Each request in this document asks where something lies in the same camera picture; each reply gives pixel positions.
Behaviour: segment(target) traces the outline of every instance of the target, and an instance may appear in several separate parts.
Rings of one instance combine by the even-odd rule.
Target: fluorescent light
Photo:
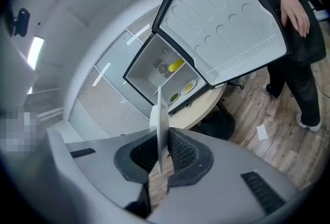
[[[111,65],[111,63],[107,63],[107,64],[105,65],[105,67],[102,69],[102,71],[101,71],[101,73],[99,74],[99,76],[95,79],[95,81],[94,81],[92,87],[96,86],[96,84],[100,81],[100,79],[102,78],[104,72],[107,71],[107,69],[108,69],[108,67],[109,67],[110,65]]]
[[[30,48],[29,55],[27,57],[28,64],[33,68],[36,68],[38,55],[43,44],[43,39],[40,37],[34,37],[32,41],[32,45]]]
[[[130,45],[131,42],[133,42],[137,37],[139,37],[140,35],[142,35],[145,31],[147,31],[150,27],[150,24],[147,24],[146,26],[144,26],[140,31],[138,31],[131,39],[129,39],[127,41],[127,45]]]

